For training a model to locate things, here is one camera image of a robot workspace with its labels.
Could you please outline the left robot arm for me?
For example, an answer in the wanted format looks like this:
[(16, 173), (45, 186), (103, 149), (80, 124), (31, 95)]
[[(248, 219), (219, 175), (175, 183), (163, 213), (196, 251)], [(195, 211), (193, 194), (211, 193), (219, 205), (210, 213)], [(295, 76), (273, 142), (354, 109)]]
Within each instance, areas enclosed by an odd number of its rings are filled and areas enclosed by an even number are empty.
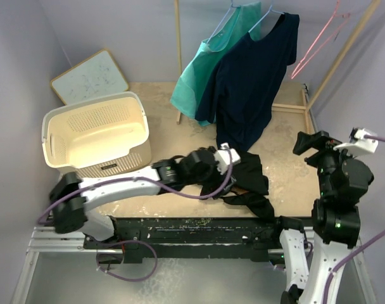
[(162, 160), (138, 171), (113, 177), (83, 178), (75, 172), (63, 174), (49, 193), (51, 225), (58, 234), (80, 231), (93, 237), (105, 248), (120, 242), (120, 233), (113, 219), (95, 211), (105, 204), (139, 196), (173, 193), (185, 198), (193, 195), (182, 192), (191, 184), (218, 183), (203, 200), (223, 191), (228, 183), (233, 159), (229, 149), (218, 151), (200, 148), (177, 161)]

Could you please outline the blue wire hanger navy shirt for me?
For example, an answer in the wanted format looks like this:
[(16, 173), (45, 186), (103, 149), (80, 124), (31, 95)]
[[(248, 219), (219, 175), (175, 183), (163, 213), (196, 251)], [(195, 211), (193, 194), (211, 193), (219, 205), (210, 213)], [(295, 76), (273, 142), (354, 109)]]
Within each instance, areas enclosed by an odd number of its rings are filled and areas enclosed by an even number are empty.
[(270, 6), (268, 7), (268, 10), (264, 13), (264, 15), (248, 30), (249, 33), (252, 33), (252, 31), (254, 31), (254, 29), (256, 29), (256, 27), (261, 24), (261, 22), (271, 13), (276, 13), (276, 14), (280, 14), (280, 15), (284, 15), (285, 12), (283, 11), (278, 11), (275, 9), (275, 1), (274, 0), (271, 0), (270, 1)]

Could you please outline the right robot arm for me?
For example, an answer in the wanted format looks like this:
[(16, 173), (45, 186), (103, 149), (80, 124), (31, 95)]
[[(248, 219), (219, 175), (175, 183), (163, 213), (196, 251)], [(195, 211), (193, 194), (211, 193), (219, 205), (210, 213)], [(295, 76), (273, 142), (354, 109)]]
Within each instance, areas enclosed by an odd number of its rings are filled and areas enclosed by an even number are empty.
[(284, 252), (287, 283), (281, 303), (336, 302), (343, 267), (360, 233), (357, 204), (374, 180), (370, 168), (358, 159), (375, 153), (378, 143), (371, 135), (354, 128), (350, 141), (343, 143), (325, 131), (298, 133), (294, 154), (316, 149), (305, 163), (317, 170), (320, 196), (312, 209), (312, 262), (306, 258), (306, 232), (300, 220), (281, 217), (280, 227), (271, 233), (272, 242)]

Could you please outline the navy blue t shirt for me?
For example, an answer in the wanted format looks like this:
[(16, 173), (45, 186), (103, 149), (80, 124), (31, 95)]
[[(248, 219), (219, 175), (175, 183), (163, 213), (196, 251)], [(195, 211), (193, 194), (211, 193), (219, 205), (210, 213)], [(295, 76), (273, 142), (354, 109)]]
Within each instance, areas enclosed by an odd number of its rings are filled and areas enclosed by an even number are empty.
[(299, 15), (281, 15), (262, 38), (244, 34), (215, 65), (195, 119), (216, 125), (216, 143), (247, 151), (272, 118), (288, 66), (296, 61)]

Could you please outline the pink wire hanger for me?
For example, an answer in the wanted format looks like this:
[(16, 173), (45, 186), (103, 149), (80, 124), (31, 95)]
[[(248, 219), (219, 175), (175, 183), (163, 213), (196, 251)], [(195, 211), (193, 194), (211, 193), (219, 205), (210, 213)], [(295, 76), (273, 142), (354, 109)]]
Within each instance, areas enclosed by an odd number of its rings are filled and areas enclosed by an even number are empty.
[[(341, 29), (348, 23), (351, 13), (340, 13), (339, 7), (341, 5), (341, 1), (337, 0), (336, 5), (334, 7), (334, 11), (332, 12), (332, 15), (326, 22), (326, 24), (322, 27), (316, 38), (313, 40), (313, 42), (310, 44), (309, 48), (306, 50), (306, 53), (304, 56), (300, 59), (298, 64), (295, 66), (294, 70), (290, 74), (290, 79), (295, 79), (302, 71), (303, 69), (309, 64), (309, 62), (321, 51), (321, 49), (330, 41), (335, 38)], [(331, 26), (331, 24), (335, 20), (341, 20), (341, 23), (338, 25), (338, 27), (333, 30), (329, 36), (327, 36), (327, 30)]]

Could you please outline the black printed t shirt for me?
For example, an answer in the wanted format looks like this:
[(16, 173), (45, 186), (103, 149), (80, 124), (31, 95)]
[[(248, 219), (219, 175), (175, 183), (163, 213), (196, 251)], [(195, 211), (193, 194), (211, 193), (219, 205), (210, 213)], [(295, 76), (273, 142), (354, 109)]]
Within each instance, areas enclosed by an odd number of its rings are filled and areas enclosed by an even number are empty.
[(221, 199), (231, 206), (245, 206), (262, 221), (272, 223), (274, 208), (267, 198), (268, 177), (263, 175), (260, 157), (237, 150), (241, 162), (229, 165), (221, 175), (214, 158), (216, 151), (213, 146), (199, 148), (181, 159), (180, 176), (185, 184), (200, 185), (201, 200)]

